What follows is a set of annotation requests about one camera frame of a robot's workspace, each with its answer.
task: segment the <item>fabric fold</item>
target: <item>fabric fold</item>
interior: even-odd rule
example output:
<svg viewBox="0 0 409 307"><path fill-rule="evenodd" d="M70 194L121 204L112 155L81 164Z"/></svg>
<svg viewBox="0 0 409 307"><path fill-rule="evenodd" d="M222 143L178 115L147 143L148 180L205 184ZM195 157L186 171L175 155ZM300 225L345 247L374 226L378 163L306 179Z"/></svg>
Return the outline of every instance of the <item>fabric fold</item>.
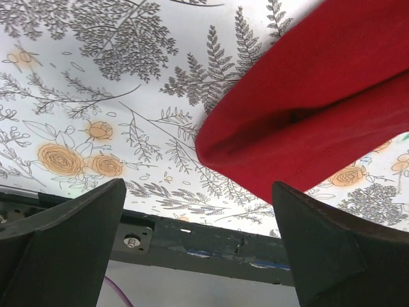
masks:
<svg viewBox="0 0 409 307"><path fill-rule="evenodd" d="M409 130L409 2L326 0L205 120L199 160L271 203Z"/></svg>

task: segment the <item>screw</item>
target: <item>screw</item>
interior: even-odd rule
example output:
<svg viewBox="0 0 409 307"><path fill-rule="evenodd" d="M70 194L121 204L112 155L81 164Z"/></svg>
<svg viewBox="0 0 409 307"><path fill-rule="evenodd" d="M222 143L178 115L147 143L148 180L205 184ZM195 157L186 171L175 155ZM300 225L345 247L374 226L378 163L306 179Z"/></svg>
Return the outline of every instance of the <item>screw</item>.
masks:
<svg viewBox="0 0 409 307"><path fill-rule="evenodd" d="M136 246L141 245L141 241L135 237L127 237L123 241L129 248L135 248Z"/></svg>

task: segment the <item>red cloth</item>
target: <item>red cloth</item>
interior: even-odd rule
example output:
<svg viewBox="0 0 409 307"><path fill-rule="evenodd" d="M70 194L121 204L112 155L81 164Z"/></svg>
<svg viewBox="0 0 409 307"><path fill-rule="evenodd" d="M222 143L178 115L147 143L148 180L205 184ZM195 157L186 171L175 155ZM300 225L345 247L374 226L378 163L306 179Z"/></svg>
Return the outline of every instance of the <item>red cloth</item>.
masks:
<svg viewBox="0 0 409 307"><path fill-rule="evenodd" d="M326 0L221 100L199 160L271 203L409 131L409 1Z"/></svg>

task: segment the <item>black metal frame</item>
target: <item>black metal frame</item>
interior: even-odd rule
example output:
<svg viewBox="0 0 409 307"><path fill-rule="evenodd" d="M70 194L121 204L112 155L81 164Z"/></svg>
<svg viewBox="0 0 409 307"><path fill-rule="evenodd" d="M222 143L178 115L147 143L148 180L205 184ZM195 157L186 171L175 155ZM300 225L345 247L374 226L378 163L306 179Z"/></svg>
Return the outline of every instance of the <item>black metal frame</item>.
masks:
<svg viewBox="0 0 409 307"><path fill-rule="evenodd" d="M0 193L0 215L11 217L10 221L31 216L68 200L49 194L21 191L23 193ZM149 235L138 235L142 231L146 234L149 232ZM137 248L127 247L124 243L125 233L136 233L141 245ZM274 285L293 285L281 239L129 210L123 211L111 260Z"/></svg>

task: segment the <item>red fabric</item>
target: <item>red fabric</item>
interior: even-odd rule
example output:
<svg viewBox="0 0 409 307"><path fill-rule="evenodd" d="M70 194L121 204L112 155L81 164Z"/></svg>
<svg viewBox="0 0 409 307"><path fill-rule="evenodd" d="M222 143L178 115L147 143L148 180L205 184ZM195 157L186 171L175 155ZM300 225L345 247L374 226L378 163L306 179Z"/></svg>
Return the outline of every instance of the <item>red fabric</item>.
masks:
<svg viewBox="0 0 409 307"><path fill-rule="evenodd" d="M326 0L221 100L199 160L271 203L409 131L409 1Z"/></svg>

